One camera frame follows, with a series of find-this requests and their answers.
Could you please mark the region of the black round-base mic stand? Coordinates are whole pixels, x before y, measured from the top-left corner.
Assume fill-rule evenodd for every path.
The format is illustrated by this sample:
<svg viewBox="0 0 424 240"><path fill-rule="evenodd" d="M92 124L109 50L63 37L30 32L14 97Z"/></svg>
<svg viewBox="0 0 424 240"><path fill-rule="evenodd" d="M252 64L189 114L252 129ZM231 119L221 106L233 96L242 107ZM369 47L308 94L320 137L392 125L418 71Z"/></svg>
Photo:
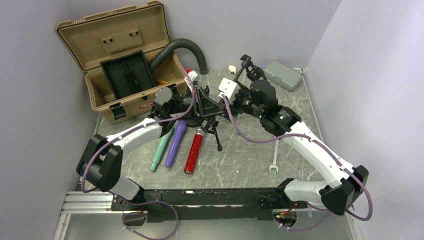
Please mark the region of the black round-base mic stand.
<svg viewBox="0 0 424 240"><path fill-rule="evenodd" d="M195 89L195 102L191 109L191 112L185 116L185 121L187 126L191 128L199 127L205 120L205 106L203 102L206 101L206 97L209 96L210 89L209 86L205 87L196 87Z"/></svg>

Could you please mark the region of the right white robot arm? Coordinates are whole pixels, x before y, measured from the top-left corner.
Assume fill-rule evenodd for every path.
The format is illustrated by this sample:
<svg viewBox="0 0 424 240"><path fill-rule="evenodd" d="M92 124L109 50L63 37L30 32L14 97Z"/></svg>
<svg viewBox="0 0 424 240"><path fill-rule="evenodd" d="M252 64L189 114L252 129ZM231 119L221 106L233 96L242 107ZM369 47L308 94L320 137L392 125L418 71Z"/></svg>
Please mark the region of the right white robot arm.
<svg viewBox="0 0 424 240"><path fill-rule="evenodd" d="M329 149L291 108L279 105L276 89L267 80L240 86L230 97L221 95L228 111L245 113L259 119L261 126L300 153L322 175L322 181L300 181L287 178L275 194L276 203L287 208L293 202L322 204L331 213L343 215L365 194L368 213L357 219L368 221L373 203L366 182L369 171L363 165L353 166Z"/></svg>

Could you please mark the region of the black tripod shock-mount stand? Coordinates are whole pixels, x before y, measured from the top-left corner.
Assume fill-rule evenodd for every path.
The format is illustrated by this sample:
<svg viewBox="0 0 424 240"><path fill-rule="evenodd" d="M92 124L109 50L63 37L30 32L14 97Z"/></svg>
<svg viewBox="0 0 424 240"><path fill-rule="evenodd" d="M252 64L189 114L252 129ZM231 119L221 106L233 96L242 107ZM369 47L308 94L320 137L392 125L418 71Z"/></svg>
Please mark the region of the black tripod shock-mount stand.
<svg viewBox="0 0 424 240"><path fill-rule="evenodd" d="M234 82L239 83L238 79L243 72L246 73L247 78L251 82L255 82L258 80L267 80L264 70L260 68L259 66L255 65L252 62L252 58L249 55L247 54L242 55L240 60L241 60L241 68L236 73L233 79Z"/></svg>

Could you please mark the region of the purple microphone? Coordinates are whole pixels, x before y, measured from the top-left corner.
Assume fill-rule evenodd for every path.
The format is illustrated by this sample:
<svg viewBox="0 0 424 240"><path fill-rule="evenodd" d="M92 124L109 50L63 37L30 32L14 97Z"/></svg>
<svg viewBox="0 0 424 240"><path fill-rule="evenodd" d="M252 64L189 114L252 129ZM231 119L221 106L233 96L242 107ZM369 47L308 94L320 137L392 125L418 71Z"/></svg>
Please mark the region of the purple microphone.
<svg viewBox="0 0 424 240"><path fill-rule="evenodd" d="M174 136L173 136L173 139L172 139L172 142L171 142L171 145L165 160L166 168L172 167L174 160L176 158L181 140L186 132L186 129L187 129L187 122L185 120L181 120L177 123Z"/></svg>

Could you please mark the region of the mint green microphone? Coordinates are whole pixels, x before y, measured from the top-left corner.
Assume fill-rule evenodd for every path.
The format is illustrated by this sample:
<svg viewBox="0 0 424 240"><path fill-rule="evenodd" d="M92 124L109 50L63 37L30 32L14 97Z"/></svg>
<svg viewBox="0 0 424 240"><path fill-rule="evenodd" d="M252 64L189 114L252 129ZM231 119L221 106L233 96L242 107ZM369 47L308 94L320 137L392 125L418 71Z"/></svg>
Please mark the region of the mint green microphone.
<svg viewBox="0 0 424 240"><path fill-rule="evenodd" d="M153 159L151 161L150 170L152 172L155 172L158 165L160 164L164 151L173 133L174 133L174 128L172 128L167 134L165 134L164 136L160 138L156 151L153 155Z"/></svg>

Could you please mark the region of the red microphone silver grille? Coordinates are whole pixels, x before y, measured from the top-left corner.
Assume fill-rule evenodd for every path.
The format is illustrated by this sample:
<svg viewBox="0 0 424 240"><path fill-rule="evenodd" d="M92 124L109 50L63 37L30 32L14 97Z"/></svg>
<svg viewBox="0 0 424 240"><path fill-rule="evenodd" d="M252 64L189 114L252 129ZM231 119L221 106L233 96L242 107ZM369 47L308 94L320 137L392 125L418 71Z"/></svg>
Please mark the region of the red microphone silver grille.
<svg viewBox="0 0 424 240"><path fill-rule="evenodd" d="M205 132L201 128L195 130L192 145L184 167L184 173L186 174L192 175L194 173L204 135Z"/></svg>

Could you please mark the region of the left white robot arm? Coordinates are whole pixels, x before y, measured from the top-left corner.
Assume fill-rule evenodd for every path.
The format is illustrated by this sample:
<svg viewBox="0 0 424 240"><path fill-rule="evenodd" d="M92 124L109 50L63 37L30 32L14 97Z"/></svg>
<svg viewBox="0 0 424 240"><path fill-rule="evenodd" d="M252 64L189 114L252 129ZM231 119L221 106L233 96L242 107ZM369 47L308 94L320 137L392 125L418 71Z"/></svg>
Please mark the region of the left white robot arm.
<svg viewBox="0 0 424 240"><path fill-rule="evenodd" d="M123 176L123 159L142 145L170 133L175 123L186 122L206 133L216 132L216 117L228 117L223 104L209 97L208 87L195 87L179 94L176 87L160 88L151 113L140 123L109 136L93 135L80 158L76 172L82 184L90 182L96 190L124 198L131 210L144 203L144 189Z"/></svg>

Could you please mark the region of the black tripod mic stand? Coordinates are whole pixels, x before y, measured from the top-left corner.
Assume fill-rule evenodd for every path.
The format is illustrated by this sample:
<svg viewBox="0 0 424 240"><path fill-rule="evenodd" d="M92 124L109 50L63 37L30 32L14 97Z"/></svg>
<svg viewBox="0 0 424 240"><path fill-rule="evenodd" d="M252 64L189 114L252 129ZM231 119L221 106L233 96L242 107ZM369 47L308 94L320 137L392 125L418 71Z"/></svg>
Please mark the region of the black tripod mic stand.
<svg viewBox="0 0 424 240"><path fill-rule="evenodd" d="M217 126L218 126L219 122L216 120L215 116L209 117L208 119L206 119L206 123L205 125L201 126L201 129L208 134L212 134L215 137L215 141L216 141L216 146L217 146L217 150L219 152L221 152L223 150L219 135L218 135L218 130L217 130Z"/></svg>

